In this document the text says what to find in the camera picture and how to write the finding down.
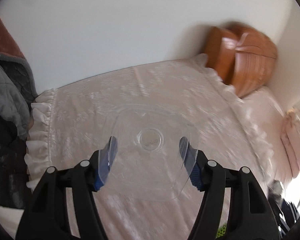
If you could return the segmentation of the carved wooden headboard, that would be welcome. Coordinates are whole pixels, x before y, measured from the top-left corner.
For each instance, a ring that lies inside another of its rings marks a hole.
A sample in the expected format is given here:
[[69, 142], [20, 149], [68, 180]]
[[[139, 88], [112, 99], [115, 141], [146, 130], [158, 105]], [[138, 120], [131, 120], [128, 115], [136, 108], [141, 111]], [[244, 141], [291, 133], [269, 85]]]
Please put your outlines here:
[[267, 35], [241, 23], [212, 27], [203, 53], [207, 55], [206, 66], [226, 85], [234, 86], [240, 98], [269, 81], [278, 58], [277, 46]]

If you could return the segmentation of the white lace table cover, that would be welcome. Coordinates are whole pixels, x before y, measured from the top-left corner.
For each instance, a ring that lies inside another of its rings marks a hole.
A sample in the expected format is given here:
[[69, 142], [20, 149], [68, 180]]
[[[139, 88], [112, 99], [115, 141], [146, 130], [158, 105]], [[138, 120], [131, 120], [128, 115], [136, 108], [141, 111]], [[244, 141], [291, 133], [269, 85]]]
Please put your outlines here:
[[71, 168], [118, 143], [106, 186], [94, 194], [110, 239], [186, 239], [202, 193], [189, 181], [179, 140], [237, 170], [263, 190], [273, 175], [272, 146], [251, 108], [206, 68], [207, 56], [129, 67], [43, 92], [32, 104], [27, 186], [45, 170]]

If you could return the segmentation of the clear plastic lid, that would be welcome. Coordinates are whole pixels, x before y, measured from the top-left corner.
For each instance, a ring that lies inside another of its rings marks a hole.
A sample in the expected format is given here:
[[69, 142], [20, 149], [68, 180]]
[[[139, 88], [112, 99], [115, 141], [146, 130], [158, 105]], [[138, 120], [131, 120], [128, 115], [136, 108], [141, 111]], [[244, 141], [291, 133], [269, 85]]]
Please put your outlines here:
[[198, 130], [181, 115], [149, 105], [121, 105], [106, 116], [102, 138], [117, 138], [117, 153], [105, 176], [107, 187], [144, 200], [177, 198], [189, 175], [179, 152], [187, 137], [198, 149]]

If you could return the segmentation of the pink bed sheet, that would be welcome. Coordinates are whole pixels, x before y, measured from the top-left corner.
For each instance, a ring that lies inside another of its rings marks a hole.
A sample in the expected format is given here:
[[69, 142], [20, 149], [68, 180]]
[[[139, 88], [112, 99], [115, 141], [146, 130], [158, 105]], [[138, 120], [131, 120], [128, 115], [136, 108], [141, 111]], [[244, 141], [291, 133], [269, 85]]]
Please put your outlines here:
[[243, 102], [251, 109], [251, 120], [261, 131], [266, 132], [266, 142], [273, 147], [271, 175], [275, 180], [284, 184], [290, 182], [293, 176], [288, 155], [281, 140], [284, 111], [280, 104], [266, 86], [244, 97]]

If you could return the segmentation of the green plastic waste basket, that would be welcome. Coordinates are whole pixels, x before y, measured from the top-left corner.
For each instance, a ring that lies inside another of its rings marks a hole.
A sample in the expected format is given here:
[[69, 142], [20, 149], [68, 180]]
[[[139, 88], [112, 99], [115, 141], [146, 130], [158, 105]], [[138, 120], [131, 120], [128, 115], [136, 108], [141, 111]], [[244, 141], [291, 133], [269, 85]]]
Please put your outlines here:
[[220, 238], [220, 237], [223, 237], [226, 233], [226, 224], [222, 225], [218, 231], [217, 231], [217, 234], [216, 234], [216, 238]]

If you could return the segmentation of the grey brown hanging clothes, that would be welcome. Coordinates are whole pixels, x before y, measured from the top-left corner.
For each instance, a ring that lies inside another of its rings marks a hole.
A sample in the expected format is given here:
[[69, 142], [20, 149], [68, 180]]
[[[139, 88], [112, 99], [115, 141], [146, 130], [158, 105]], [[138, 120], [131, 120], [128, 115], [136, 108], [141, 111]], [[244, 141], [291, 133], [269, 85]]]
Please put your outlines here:
[[24, 209], [31, 198], [25, 164], [31, 103], [37, 96], [32, 70], [0, 19], [0, 206]]

